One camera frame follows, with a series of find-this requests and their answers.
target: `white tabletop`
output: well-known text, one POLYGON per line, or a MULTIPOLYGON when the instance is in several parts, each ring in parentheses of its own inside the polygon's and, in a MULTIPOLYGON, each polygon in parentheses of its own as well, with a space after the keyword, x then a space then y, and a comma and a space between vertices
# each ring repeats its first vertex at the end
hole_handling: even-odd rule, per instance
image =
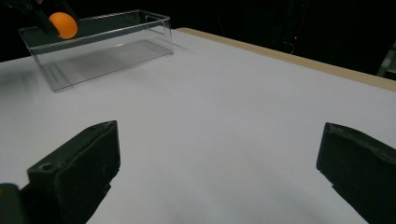
POLYGON ((89 223, 366 223, 316 169, 325 122, 396 147, 396 92, 173 31, 175 53, 54 93, 0 63, 0 183, 117 120, 121 167, 89 223))

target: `orange ball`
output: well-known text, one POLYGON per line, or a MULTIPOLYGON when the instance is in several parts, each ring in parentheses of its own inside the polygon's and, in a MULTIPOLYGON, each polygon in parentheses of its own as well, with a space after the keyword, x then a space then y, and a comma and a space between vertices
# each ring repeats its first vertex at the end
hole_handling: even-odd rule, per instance
POLYGON ((77 23, 70 15, 64 12, 55 12, 49 16, 49 20, 58 30, 61 38, 69 39, 76 35, 77 23))

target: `transparent box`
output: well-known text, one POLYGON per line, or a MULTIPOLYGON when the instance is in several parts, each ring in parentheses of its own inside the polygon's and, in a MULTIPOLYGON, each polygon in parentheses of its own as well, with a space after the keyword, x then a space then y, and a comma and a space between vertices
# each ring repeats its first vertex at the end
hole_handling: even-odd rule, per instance
POLYGON ((140 9, 80 19, 71 39, 19 33, 54 92, 173 54, 170 18, 140 9))

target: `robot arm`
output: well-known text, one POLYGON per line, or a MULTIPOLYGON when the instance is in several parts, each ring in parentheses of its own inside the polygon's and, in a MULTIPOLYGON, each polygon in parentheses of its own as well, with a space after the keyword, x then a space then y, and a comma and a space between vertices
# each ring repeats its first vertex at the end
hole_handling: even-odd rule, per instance
POLYGON ((78 24, 78 16, 64 0, 0 0, 0 5, 17 9, 29 17, 46 35, 58 35, 49 16, 54 12, 70 15, 78 24))

